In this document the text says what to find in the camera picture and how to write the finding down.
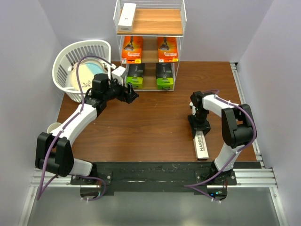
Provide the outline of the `white Harry's box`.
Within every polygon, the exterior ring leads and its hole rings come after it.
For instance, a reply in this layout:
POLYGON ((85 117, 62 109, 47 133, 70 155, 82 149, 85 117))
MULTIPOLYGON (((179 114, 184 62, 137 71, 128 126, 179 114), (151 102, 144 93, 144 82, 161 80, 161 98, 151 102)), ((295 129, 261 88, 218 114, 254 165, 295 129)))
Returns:
POLYGON ((197 131, 193 143, 196 152, 196 158, 198 160, 207 160, 209 159, 209 153, 206 145, 205 135, 203 131, 197 131))

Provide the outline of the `green black razor box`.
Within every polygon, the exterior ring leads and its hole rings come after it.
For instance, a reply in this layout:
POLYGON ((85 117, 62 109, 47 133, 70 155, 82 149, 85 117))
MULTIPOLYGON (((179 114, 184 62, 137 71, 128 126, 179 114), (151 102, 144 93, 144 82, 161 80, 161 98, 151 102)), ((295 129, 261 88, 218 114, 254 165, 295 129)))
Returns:
POLYGON ((144 76, 145 64, 129 64, 126 83, 131 83, 134 89, 143 88, 143 76, 144 76))
POLYGON ((159 90, 174 89, 174 73, 172 63, 156 63, 156 85, 159 90))

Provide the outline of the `orange Gillette razor pack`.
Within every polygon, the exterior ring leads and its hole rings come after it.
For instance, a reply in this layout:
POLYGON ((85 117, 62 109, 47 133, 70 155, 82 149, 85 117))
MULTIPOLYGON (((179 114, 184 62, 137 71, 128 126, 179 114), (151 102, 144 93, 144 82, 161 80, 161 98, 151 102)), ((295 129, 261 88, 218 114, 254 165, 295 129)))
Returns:
POLYGON ((121 50, 122 64, 140 64, 142 62, 143 37, 125 36, 121 50))
POLYGON ((175 37, 157 37, 157 46, 159 63, 179 61, 177 39, 175 37))

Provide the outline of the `grey Harry's box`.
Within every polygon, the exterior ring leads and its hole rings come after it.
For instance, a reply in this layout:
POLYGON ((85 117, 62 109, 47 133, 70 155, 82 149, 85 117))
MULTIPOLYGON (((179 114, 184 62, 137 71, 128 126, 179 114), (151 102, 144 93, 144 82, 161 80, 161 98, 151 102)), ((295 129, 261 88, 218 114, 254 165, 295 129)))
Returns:
POLYGON ((136 4, 125 3, 123 5, 119 22, 118 32, 131 32, 135 20, 136 4))

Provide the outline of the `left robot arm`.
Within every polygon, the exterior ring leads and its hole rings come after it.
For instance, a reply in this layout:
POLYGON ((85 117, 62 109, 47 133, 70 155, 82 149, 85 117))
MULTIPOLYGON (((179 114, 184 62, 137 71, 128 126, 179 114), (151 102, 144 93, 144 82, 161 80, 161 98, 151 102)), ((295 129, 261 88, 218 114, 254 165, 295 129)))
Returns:
POLYGON ((79 175, 87 185, 94 184, 97 172, 93 170, 93 164, 74 158, 72 145, 86 126, 104 111, 108 101, 117 99, 130 104, 138 96, 131 83, 123 85, 117 78, 110 80, 104 73, 96 74, 84 102, 75 112, 56 129, 39 134, 35 167, 61 177, 79 175))

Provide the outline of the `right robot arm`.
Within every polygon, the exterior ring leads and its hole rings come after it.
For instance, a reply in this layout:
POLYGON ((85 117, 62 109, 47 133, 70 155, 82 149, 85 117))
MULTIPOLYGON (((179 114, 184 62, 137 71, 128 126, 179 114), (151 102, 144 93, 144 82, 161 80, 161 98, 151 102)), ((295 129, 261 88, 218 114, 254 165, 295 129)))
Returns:
POLYGON ((223 146, 218 157, 212 162, 204 185, 212 182, 220 185, 226 180, 236 159, 257 138, 257 129, 253 120, 251 107, 248 104, 235 104, 218 96, 218 91, 193 92, 190 97, 192 114, 188 116, 193 143, 198 159, 208 159, 205 136, 211 127, 207 116, 213 112, 221 118, 223 146))

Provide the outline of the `cream and blue plate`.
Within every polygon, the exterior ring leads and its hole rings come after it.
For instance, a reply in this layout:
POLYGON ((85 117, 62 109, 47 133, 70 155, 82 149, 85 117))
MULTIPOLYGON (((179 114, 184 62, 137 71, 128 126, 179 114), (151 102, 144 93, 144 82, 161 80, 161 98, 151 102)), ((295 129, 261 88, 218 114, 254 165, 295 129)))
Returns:
MULTIPOLYGON (((77 63, 74 65, 70 74, 71 86, 76 90, 80 91, 77 75, 76 75, 77 63)), ((92 88, 92 81, 94 76, 99 73, 105 73, 103 65, 94 59, 86 59, 79 65, 79 81, 83 92, 86 92, 89 88, 92 88)))

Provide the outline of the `white plastic laundry basket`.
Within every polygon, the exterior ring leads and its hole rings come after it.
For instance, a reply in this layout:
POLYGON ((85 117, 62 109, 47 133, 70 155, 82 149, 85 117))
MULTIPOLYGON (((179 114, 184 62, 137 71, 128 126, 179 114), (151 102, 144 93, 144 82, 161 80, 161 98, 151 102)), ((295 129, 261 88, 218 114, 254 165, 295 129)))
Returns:
POLYGON ((83 40, 72 43, 65 47, 57 55, 53 68, 52 79, 58 89, 63 91, 71 100, 79 103, 82 100, 79 91, 71 85, 71 69, 80 59, 92 54, 111 60, 111 46, 104 40, 83 40))

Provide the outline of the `cream paper cup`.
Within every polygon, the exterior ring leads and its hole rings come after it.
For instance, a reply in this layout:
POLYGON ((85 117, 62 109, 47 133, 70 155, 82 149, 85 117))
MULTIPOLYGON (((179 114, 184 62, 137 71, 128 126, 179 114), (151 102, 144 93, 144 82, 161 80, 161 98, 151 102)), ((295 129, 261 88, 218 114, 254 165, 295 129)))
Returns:
POLYGON ((51 134, 52 136, 56 137, 59 133, 62 132, 62 124, 59 122, 52 123, 49 125, 47 129, 47 133, 51 134))

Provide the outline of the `aluminium rail frame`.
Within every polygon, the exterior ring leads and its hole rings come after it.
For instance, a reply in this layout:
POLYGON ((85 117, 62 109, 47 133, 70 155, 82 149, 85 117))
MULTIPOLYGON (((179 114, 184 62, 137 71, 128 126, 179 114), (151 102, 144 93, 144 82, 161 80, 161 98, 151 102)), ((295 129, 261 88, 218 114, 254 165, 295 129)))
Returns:
MULTIPOLYGON (((75 157, 95 162, 198 162, 187 116, 194 91, 219 89, 240 102, 229 62, 182 62, 175 91, 142 91, 132 104, 110 101, 104 112, 73 144, 75 157)), ((79 193, 92 186, 57 178, 36 200, 41 170, 35 170, 21 215, 22 226, 286 226, 272 169, 264 168, 258 146, 237 162, 258 162, 259 169, 234 169, 237 185, 223 200, 208 193, 115 192, 96 201, 79 193)))

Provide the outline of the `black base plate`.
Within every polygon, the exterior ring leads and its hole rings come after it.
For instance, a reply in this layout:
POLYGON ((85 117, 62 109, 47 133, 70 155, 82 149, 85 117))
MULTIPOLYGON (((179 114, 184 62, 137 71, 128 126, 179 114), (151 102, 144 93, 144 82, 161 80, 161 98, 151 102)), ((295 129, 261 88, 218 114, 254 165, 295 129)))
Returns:
MULTIPOLYGON (((115 192, 194 192, 185 185, 205 181, 213 174, 210 162, 96 162, 92 176, 103 179, 107 185, 106 195, 115 192)), ((258 162, 236 162, 234 169, 259 169, 258 162)), ((206 185, 197 188, 210 197, 223 200, 227 186, 237 185, 238 173, 221 173, 206 185)), ((95 179, 71 178, 71 185, 100 185, 95 179)))

